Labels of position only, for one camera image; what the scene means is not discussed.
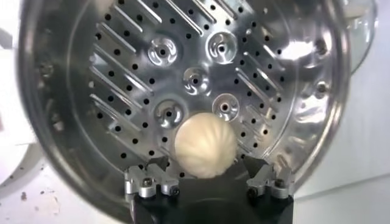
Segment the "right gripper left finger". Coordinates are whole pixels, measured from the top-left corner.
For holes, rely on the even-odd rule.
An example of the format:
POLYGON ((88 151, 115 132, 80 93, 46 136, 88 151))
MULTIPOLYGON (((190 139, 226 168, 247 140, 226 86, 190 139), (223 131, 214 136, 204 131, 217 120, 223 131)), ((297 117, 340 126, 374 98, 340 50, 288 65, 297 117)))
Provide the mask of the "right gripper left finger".
POLYGON ((179 180, 167 172, 169 157, 152 158, 144 169, 130 166, 124 172, 126 195, 138 195, 141 198, 152 198, 160 192, 169 197, 180 194, 179 180))

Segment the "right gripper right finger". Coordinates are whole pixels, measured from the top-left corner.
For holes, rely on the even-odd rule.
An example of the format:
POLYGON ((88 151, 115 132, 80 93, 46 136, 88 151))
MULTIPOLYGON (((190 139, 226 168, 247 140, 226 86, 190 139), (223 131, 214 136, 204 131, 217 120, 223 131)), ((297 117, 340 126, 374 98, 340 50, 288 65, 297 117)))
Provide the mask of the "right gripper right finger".
POLYGON ((267 191, 276 199, 287 199, 291 195, 293 176, 290 167, 282 165, 276 171, 274 165, 250 156, 244 157, 243 163, 249 174, 246 181, 249 198, 262 197, 267 191))

